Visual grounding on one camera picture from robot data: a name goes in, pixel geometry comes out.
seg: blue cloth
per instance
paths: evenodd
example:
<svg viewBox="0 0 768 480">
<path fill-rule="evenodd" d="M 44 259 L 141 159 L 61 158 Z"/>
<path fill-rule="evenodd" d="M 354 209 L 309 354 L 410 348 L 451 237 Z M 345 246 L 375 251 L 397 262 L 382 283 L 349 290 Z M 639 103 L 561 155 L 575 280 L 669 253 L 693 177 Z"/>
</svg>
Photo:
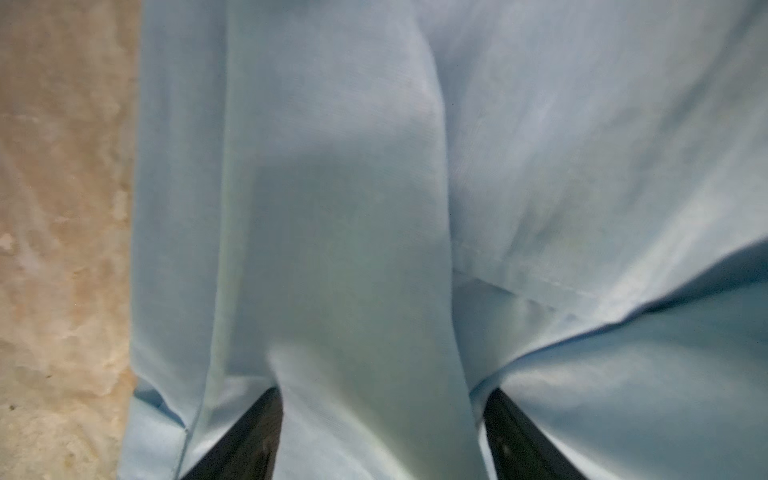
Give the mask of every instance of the blue cloth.
<svg viewBox="0 0 768 480">
<path fill-rule="evenodd" d="M 146 2 L 118 477 L 767 477 L 765 4 Z"/>
</svg>

